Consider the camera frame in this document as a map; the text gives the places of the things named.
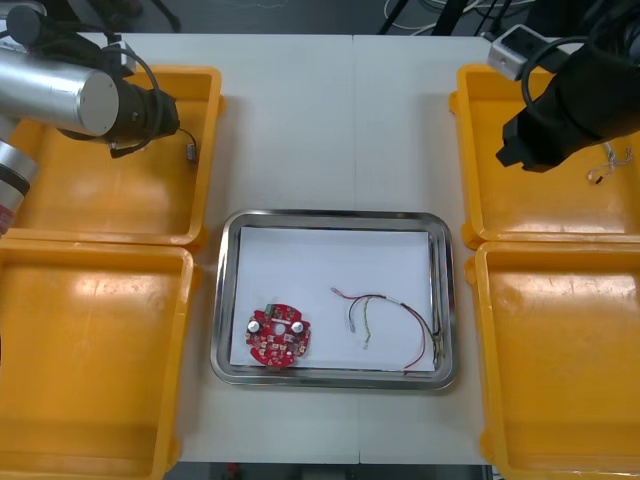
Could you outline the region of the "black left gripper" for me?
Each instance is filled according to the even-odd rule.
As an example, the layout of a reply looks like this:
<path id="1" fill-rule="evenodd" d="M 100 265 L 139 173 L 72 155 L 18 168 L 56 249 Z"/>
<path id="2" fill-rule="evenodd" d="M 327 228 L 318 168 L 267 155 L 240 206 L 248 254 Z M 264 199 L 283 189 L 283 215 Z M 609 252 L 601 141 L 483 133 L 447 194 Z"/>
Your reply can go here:
<path id="1" fill-rule="evenodd" d="M 174 135 L 180 127 L 176 100 L 160 90 L 144 90 L 144 140 L 153 141 Z"/>

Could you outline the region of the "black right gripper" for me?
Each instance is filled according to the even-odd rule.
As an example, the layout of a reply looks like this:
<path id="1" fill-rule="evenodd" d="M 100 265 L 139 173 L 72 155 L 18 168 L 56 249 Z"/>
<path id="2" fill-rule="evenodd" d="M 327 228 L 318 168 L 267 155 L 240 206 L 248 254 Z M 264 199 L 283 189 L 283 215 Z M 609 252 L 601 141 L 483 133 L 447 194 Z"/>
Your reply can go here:
<path id="1" fill-rule="evenodd" d="M 580 133 L 573 126 L 550 127 L 526 109 L 503 126 L 502 140 L 496 157 L 504 167 L 536 173 L 558 167 L 580 148 Z"/>

